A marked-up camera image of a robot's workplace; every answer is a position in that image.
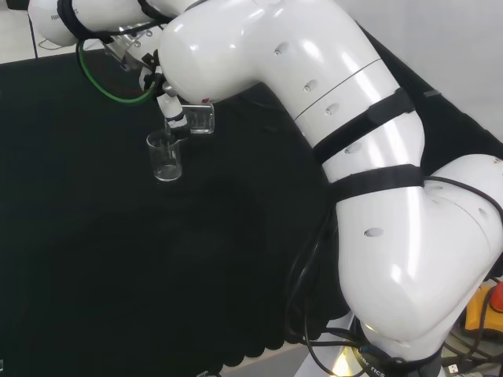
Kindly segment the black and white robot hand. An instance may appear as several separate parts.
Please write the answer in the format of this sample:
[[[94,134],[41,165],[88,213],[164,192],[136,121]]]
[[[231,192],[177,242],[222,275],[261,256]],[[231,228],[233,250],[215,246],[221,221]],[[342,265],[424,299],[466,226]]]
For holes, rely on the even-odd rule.
[[[147,53],[141,61],[139,83],[144,90],[152,89],[152,98],[156,100],[164,117],[164,129],[168,134],[175,134],[187,126],[187,119],[177,92],[163,75],[158,51]]]

